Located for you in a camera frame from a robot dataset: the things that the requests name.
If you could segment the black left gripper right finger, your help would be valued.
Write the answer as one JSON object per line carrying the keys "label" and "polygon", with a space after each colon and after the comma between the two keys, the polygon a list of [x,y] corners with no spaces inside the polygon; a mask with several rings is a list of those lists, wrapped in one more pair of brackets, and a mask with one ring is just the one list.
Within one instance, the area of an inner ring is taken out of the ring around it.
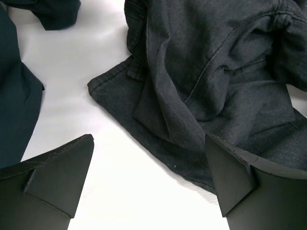
{"label": "black left gripper right finger", "polygon": [[307,173],[205,138],[222,216],[231,230],[305,230]]}

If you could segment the dark teal hanging trousers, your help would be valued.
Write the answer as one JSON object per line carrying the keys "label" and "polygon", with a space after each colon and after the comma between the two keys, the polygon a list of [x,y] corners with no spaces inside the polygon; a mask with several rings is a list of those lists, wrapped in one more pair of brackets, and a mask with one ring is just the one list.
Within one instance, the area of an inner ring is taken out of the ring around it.
{"label": "dark teal hanging trousers", "polygon": [[[73,26],[79,0],[2,0],[1,4],[29,10],[47,31]],[[22,62],[16,26],[0,9],[0,166],[19,163],[36,126],[42,82]]]}

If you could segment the black denim trousers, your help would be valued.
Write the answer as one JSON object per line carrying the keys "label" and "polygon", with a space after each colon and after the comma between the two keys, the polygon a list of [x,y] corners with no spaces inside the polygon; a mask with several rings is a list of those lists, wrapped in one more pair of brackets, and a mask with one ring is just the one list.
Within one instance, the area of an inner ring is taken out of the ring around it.
{"label": "black denim trousers", "polygon": [[214,192],[205,136],[307,168],[304,0],[127,0],[130,57],[91,97],[171,171]]}

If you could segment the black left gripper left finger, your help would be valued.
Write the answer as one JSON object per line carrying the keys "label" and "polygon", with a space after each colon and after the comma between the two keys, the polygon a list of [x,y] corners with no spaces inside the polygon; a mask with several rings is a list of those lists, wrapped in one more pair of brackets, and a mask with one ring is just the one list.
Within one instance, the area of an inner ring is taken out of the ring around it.
{"label": "black left gripper left finger", "polygon": [[0,170],[2,230],[66,230],[94,151],[91,134]]}

